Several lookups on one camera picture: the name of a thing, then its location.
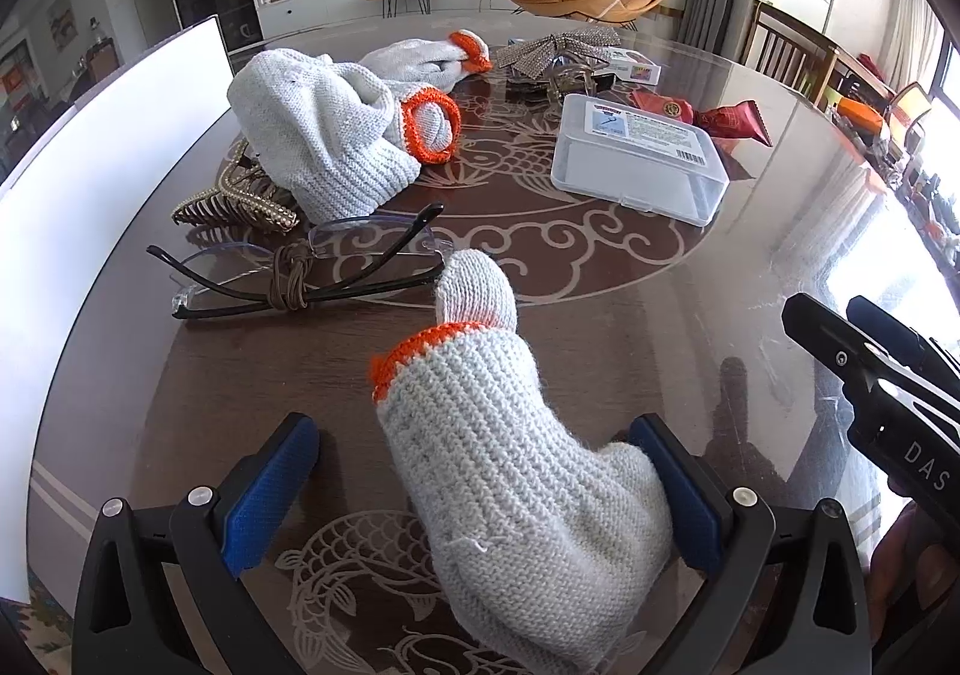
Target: transparent plastic box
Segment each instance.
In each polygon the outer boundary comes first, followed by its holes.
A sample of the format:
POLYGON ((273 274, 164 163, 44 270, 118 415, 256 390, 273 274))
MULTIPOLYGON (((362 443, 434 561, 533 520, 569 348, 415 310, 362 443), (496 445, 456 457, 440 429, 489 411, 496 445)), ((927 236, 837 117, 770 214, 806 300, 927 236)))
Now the transparent plastic box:
POLYGON ((707 226, 730 179, 704 130, 568 95, 550 179, 561 190, 707 226))

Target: patterned rug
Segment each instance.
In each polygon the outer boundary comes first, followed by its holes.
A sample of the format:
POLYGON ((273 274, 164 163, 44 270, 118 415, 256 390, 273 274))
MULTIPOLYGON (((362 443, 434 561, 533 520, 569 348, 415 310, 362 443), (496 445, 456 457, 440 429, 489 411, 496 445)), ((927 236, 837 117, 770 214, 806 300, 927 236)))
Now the patterned rug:
POLYGON ((27 647, 50 675, 70 675, 70 640, 73 619, 30 573, 30 604, 17 605, 0 599, 0 613, 26 640, 27 647))

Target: red candy wrapper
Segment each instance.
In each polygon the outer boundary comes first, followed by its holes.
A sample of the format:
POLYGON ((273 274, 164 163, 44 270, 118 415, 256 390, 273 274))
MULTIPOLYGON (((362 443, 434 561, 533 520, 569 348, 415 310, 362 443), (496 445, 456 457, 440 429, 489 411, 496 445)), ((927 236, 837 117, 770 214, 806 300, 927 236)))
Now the red candy wrapper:
POLYGON ((696 125, 710 136, 722 139, 755 139, 766 146, 773 146, 756 101, 741 101, 736 106, 720 106, 709 112, 695 112, 689 101, 683 98, 659 96, 656 93, 644 93, 642 90, 630 93, 630 98, 638 109, 686 122, 688 125, 696 125))

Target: sheer curtain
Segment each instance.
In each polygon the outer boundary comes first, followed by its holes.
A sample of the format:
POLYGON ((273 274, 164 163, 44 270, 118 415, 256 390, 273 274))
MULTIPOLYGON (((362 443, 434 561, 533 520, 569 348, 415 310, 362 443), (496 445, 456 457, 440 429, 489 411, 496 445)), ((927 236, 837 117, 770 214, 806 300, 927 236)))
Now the sheer curtain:
POLYGON ((890 29, 880 51, 880 69, 895 92, 911 82, 930 89, 944 29, 926 0, 893 0, 890 29))

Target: dining table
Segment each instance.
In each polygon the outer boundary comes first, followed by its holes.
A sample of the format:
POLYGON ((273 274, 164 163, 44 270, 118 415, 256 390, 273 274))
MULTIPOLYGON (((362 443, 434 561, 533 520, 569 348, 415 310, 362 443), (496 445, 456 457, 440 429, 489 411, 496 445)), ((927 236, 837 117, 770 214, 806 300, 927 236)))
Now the dining table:
MULTIPOLYGON (((577 23, 505 13, 409 16, 316 29, 259 49, 353 61, 405 38, 467 28, 496 53, 511 38, 577 23)), ((459 148, 427 165, 384 207, 486 251, 517 298, 517 332, 544 399, 590 448, 656 413, 721 480, 768 504, 846 511, 864 562, 904 499, 851 448, 841 382, 784 334, 781 310, 810 293, 843 311, 867 296, 954 351, 960 317, 896 197, 799 94, 716 55, 618 31, 661 66, 664 96, 706 111, 753 100, 770 146, 715 139, 730 184, 700 229, 558 189, 550 178, 560 117, 517 96, 494 68, 453 89, 459 148)), ((637 85, 601 92, 629 102, 637 85)), ((430 286, 282 313, 175 320, 178 285, 159 245, 184 258, 229 231, 174 224, 170 213, 213 184, 242 137, 232 112, 200 137, 144 203, 77 317, 46 400, 28 510, 30 568, 73 613, 104 501, 175 504, 216 486, 290 412, 320 430, 320 459, 272 541, 243 574, 258 608, 308 673, 511 675, 515 662, 458 625, 429 543, 392 465, 368 379, 371 358, 435 320, 430 286)), ((271 237, 270 244, 282 244, 271 237)), ((205 666, 226 672, 174 566, 167 571, 205 666)), ((718 671, 749 648, 775 575, 766 575, 718 671)), ((635 675, 703 583, 675 553, 599 673, 635 675)))

